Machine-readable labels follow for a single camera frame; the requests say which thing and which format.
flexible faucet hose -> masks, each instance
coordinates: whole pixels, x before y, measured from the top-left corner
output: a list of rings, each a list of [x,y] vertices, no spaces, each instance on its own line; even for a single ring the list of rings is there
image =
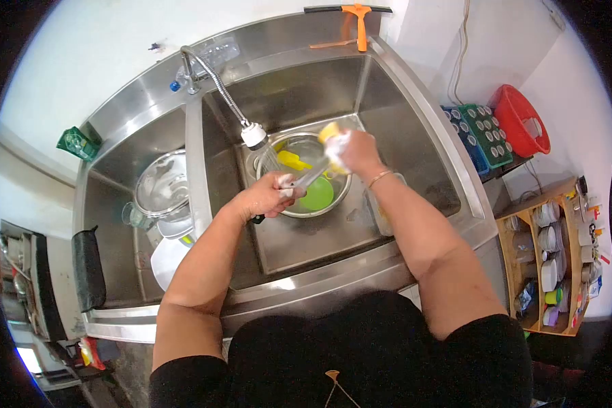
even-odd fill
[[[208,61],[206,61],[205,59],[202,59],[199,55],[196,55],[196,53],[194,53],[192,51],[192,48],[190,48],[189,46],[181,47],[181,52],[187,53],[189,56],[195,58],[195,61],[199,62],[199,64],[202,66],[202,68],[204,68],[206,73],[211,76],[211,78],[213,79],[213,82],[215,83],[215,87],[220,92],[220,95],[222,95],[224,102],[226,102],[226,104],[229,105],[229,108],[231,108],[231,111],[234,113],[234,115],[236,115],[236,117],[240,121],[243,128],[249,127],[250,126],[249,120],[245,118],[245,115],[243,114],[243,112],[240,110],[238,105],[236,105],[234,100],[231,98],[231,95],[229,95],[229,91],[227,91],[226,87],[224,86],[224,82],[222,82],[222,79],[217,74],[217,72],[215,72],[211,64],[209,64]]]

person's arm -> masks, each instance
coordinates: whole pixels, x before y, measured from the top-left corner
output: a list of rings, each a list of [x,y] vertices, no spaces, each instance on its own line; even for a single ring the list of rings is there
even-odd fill
[[[156,316],[152,371],[186,356],[222,358],[220,310],[238,237],[252,216],[276,217],[294,203],[292,190],[279,189],[281,178],[281,173],[269,173],[240,192],[218,211],[181,261]]]
[[[352,132],[341,159],[366,185],[387,170],[374,137],[364,132]],[[376,180],[371,190],[419,282],[422,312],[437,339],[476,319],[506,314],[478,257],[440,211],[393,174]]]

person's left hand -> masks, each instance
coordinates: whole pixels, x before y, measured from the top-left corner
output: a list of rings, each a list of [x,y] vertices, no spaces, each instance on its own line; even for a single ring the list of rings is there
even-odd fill
[[[269,172],[248,189],[239,192],[232,204],[245,221],[259,214],[274,218],[286,207],[295,204],[293,190],[281,188],[281,185],[287,185],[293,179],[290,173]]]

running water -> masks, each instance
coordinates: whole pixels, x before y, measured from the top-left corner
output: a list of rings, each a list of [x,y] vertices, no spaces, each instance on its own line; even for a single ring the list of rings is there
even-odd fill
[[[263,146],[259,157],[259,161],[261,163],[261,174],[278,172],[281,170],[278,165],[277,151],[274,150],[270,143],[266,143],[265,146]]]

green plastic bag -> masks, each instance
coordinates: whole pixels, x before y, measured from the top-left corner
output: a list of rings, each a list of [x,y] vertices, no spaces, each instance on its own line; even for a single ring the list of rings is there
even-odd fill
[[[89,136],[84,135],[76,126],[66,129],[57,142],[57,149],[65,150],[82,160],[92,161],[98,154],[102,140],[87,126]]]

